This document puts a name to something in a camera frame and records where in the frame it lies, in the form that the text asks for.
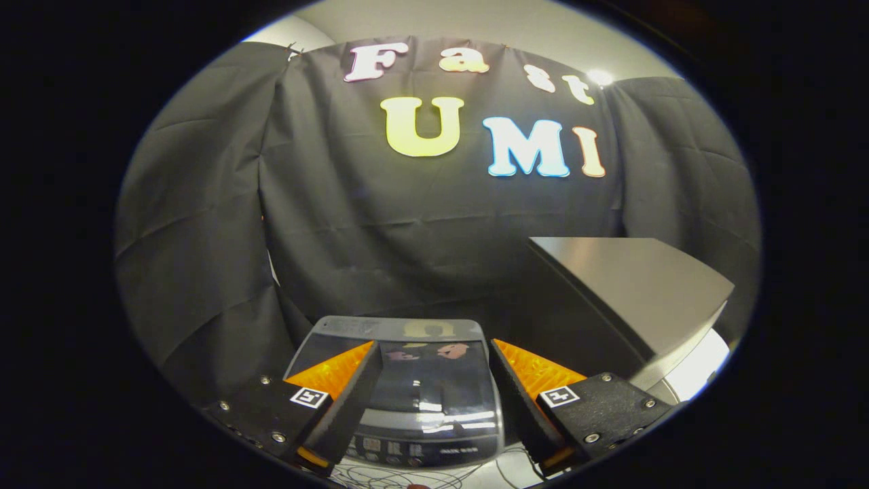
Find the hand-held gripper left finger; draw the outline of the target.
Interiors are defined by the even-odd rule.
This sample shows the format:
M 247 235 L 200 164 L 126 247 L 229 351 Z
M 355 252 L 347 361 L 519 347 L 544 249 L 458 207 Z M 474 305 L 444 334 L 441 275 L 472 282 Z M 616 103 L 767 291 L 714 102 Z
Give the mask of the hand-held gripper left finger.
M 269 458 L 330 476 L 382 369 L 381 344 L 367 341 L 285 380 L 255 377 L 206 405 L 204 415 Z

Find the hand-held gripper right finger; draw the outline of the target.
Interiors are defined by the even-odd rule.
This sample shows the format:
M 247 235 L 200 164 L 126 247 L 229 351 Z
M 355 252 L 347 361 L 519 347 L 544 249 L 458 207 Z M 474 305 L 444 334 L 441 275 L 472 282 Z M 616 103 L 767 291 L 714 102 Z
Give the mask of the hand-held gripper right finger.
M 587 377 L 499 338 L 488 343 L 504 420 L 543 475 L 605 457 L 674 409 L 616 374 Z

